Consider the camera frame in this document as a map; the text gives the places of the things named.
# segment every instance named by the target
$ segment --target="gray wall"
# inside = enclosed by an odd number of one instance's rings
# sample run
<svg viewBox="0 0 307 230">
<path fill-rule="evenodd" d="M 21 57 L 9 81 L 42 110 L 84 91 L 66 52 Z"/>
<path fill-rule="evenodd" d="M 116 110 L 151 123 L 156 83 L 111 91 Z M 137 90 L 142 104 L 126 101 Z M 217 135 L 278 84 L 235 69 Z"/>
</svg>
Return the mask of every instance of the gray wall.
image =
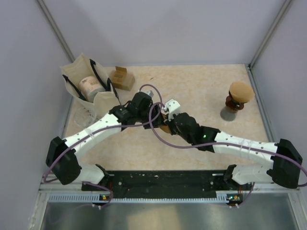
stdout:
<svg viewBox="0 0 307 230">
<path fill-rule="evenodd" d="M 256 63 L 272 127 L 278 138 L 291 140 L 307 167 L 307 1 L 295 0 Z M 301 174 L 301 182 L 307 179 Z M 307 189 L 304 188 L 307 200 Z"/>
<path fill-rule="evenodd" d="M 69 63 L 34 0 L 0 1 L 0 229 L 23 230 L 50 140 L 61 135 Z"/>
<path fill-rule="evenodd" d="M 105 66 L 249 63 L 283 0 L 45 0 L 73 54 Z"/>
</svg>

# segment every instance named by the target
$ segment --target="black mounting base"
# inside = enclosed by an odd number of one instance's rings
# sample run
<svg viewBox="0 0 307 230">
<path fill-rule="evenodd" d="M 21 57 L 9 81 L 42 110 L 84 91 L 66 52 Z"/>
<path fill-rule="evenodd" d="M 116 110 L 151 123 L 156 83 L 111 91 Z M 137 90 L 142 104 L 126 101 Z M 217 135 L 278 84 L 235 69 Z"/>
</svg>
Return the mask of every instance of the black mounting base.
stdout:
<svg viewBox="0 0 307 230">
<path fill-rule="evenodd" d="M 107 184 L 114 198 L 215 198 L 216 191 L 239 190 L 229 188 L 224 181 L 225 170 L 193 171 L 107 171 Z M 249 190 L 250 184 L 241 185 Z M 99 188 L 82 185 L 83 191 L 99 191 Z"/>
</svg>

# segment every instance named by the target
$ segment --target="canvas tote bag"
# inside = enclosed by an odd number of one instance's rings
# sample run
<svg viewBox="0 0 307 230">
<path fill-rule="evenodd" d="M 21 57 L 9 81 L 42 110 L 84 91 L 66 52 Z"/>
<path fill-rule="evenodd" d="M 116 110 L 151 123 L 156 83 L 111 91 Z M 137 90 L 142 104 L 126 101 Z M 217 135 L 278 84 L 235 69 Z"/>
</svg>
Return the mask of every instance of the canvas tote bag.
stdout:
<svg viewBox="0 0 307 230">
<path fill-rule="evenodd" d="M 103 117 L 110 109 L 120 104 L 118 94 L 105 69 L 83 53 L 73 63 L 60 68 L 67 91 L 85 108 L 95 111 L 99 117 Z M 88 76 L 96 77 L 106 90 L 105 92 L 97 93 L 93 103 L 86 101 L 85 96 L 82 95 L 79 89 L 81 80 Z"/>
</svg>

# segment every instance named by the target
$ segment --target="metal plate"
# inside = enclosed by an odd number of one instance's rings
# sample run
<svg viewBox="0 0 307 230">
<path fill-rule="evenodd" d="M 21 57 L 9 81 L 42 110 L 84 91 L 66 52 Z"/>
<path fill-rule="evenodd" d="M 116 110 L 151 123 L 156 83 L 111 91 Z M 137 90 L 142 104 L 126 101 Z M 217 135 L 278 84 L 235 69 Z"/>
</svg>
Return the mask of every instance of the metal plate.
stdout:
<svg viewBox="0 0 307 230">
<path fill-rule="evenodd" d="M 75 209 L 78 203 L 49 203 L 41 230 L 297 230 L 287 194 L 252 194 L 243 207 L 224 204 L 111 204 Z"/>
</svg>

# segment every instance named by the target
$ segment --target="small cardboard box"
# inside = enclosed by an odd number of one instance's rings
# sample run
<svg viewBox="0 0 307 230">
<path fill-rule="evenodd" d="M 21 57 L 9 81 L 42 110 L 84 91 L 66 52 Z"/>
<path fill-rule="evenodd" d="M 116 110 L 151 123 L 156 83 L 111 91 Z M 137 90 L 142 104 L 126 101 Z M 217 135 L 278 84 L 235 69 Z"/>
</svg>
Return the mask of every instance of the small cardboard box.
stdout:
<svg viewBox="0 0 307 230">
<path fill-rule="evenodd" d="M 135 82 L 132 74 L 127 73 L 127 69 L 115 66 L 115 71 L 110 74 L 110 79 L 115 88 L 130 91 Z"/>
</svg>

